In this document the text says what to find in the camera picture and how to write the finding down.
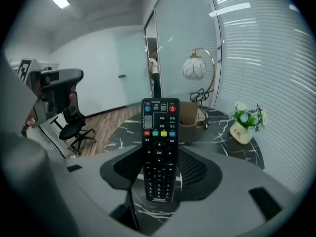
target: white vase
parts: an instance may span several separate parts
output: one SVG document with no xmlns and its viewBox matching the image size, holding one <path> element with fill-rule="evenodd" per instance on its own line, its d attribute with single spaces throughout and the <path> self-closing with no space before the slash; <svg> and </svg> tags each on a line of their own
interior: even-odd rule
<svg viewBox="0 0 316 237">
<path fill-rule="evenodd" d="M 246 128 L 239 124 L 238 121 L 235 121 L 235 123 L 229 129 L 229 132 L 235 140 L 243 145 L 248 144 L 252 139 L 252 136 L 249 136 Z"/>
</svg>

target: table lamp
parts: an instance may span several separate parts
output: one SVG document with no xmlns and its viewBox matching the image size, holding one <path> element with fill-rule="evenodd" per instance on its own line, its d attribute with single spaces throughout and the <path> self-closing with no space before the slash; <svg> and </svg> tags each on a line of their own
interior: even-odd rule
<svg viewBox="0 0 316 237">
<path fill-rule="evenodd" d="M 194 49 L 192 55 L 183 64 L 183 76 L 189 80 L 201 80 L 204 77 L 205 73 L 207 72 L 207 66 L 197 54 L 197 51 L 200 50 L 204 51 L 212 61 L 213 78 L 207 90 L 201 88 L 196 92 L 190 93 L 190 102 L 198 103 L 199 108 L 197 112 L 197 126 L 208 128 L 208 114 L 205 110 L 203 110 L 202 103 L 208 99 L 210 92 L 214 91 L 214 89 L 211 89 L 215 81 L 215 63 L 212 55 L 205 48 Z"/>
</svg>

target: red power button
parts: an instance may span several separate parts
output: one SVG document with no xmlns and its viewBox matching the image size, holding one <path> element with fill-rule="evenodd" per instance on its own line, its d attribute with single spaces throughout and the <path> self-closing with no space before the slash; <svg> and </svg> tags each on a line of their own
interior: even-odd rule
<svg viewBox="0 0 316 237">
<path fill-rule="evenodd" d="M 176 107 L 175 107 L 174 105 L 170 105 L 170 106 L 169 106 L 169 111 L 170 111 L 171 113 L 175 113 L 175 112 L 176 112 Z"/>
</svg>

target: remote control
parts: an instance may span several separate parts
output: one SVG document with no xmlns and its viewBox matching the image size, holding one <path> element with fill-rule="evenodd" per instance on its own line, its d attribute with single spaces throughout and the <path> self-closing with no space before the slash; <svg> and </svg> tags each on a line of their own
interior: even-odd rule
<svg viewBox="0 0 316 237">
<path fill-rule="evenodd" d="M 179 146 L 177 98 L 142 100 L 142 148 L 146 199 L 172 202 Z"/>
</svg>

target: black chair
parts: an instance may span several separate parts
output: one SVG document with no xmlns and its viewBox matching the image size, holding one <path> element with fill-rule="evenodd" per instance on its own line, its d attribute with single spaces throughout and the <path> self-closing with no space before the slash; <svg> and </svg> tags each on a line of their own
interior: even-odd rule
<svg viewBox="0 0 316 237">
<path fill-rule="evenodd" d="M 94 138 L 87 136 L 87 134 L 91 131 L 95 134 L 95 130 L 94 129 L 90 129 L 90 130 L 82 129 L 86 125 L 85 124 L 85 116 L 82 113 L 80 113 L 79 110 L 75 114 L 71 115 L 70 108 L 66 108 L 63 111 L 63 116 L 65 118 L 65 121 L 67 122 L 67 125 L 64 128 L 62 128 L 62 130 L 59 134 L 59 139 L 68 140 L 68 139 L 75 137 L 76 139 L 70 145 L 70 147 L 73 148 L 74 150 L 76 150 L 76 148 L 74 147 L 74 144 L 78 142 L 78 149 L 76 151 L 77 151 L 78 155 L 80 156 L 81 155 L 80 146 L 81 146 L 81 142 L 83 140 L 93 140 L 93 142 L 96 142 L 96 140 Z"/>
</svg>

